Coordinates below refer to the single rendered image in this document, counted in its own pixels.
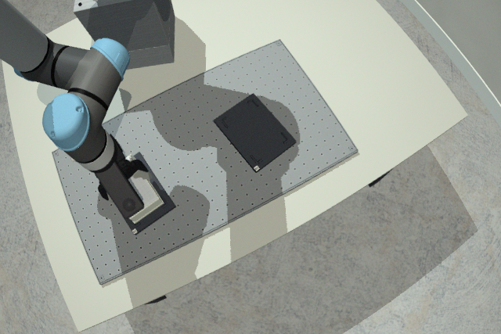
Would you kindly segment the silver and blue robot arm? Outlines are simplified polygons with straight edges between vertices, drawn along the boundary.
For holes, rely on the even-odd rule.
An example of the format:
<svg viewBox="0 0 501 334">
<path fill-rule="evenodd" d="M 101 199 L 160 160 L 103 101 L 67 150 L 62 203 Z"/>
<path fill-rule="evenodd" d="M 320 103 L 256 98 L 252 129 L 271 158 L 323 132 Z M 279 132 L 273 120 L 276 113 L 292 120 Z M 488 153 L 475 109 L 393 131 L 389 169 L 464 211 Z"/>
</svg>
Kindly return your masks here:
<svg viewBox="0 0 501 334">
<path fill-rule="evenodd" d="M 111 161 L 114 141 L 101 124 L 130 63 L 122 44 L 109 38 L 96 40 L 90 50 L 57 44 L 0 0 L 0 59 L 28 81 L 68 90 L 46 106 L 42 125 L 73 162 L 97 171 Z M 144 208 L 116 160 L 95 175 L 125 219 Z"/>
</svg>

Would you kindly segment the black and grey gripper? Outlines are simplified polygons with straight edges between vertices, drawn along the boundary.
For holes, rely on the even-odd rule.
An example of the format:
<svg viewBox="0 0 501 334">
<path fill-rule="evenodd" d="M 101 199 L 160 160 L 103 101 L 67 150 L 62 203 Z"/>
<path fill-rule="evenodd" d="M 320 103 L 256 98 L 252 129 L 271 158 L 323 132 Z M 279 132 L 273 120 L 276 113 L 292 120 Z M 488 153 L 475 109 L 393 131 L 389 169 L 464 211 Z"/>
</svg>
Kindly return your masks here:
<svg viewBox="0 0 501 334">
<path fill-rule="evenodd" d="M 126 158 L 123 154 L 124 151 L 120 147 L 119 143 L 112 135 L 110 135 L 110 136 L 114 141 L 114 154 L 113 154 L 111 161 L 104 168 L 97 170 L 97 171 L 91 171 L 91 172 L 102 173 L 102 172 L 108 170 L 112 166 L 114 161 L 116 160 L 118 162 L 118 165 L 120 166 L 120 168 L 122 169 L 122 171 L 124 172 L 124 174 L 126 175 L 126 177 L 128 179 L 132 176 L 133 178 L 142 178 L 142 179 L 147 179 L 149 181 L 152 178 L 152 175 L 148 171 L 148 169 L 145 167 L 143 162 L 140 160 L 137 160 L 132 155 L 129 156 L 130 161 L 126 160 Z M 116 149 L 115 149 L 115 146 L 116 146 Z M 115 155 L 116 155 L 116 158 L 115 158 Z M 99 190 L 100 195 L 104 199 L 106 199 L 107 201 L 109 200 L 109 201 L 113 202 L 101 183 L 98 187 L 98 190 Z"/>
</svg>

